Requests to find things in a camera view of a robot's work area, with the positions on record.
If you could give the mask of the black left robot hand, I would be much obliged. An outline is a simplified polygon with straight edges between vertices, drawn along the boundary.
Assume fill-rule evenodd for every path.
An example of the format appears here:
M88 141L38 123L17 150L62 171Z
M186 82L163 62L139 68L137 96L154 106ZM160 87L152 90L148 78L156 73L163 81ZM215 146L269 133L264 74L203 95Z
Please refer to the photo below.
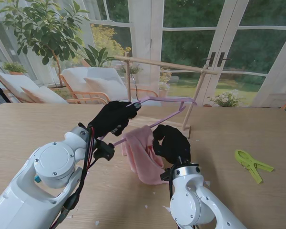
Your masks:
M108 133L115 136L122 134L129 120L136 117L141 104L136 102L111 101L106 104L96 117L88 123L88 129L93 129L94 137L103 137Z

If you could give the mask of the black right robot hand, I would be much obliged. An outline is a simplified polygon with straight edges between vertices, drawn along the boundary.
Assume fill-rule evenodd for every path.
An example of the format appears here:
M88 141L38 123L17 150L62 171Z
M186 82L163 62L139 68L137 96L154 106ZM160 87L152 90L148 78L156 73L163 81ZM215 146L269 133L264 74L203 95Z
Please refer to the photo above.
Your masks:
M191 162L191 146L187 138L170 125L158 125L153 131L153 150L170 164Z

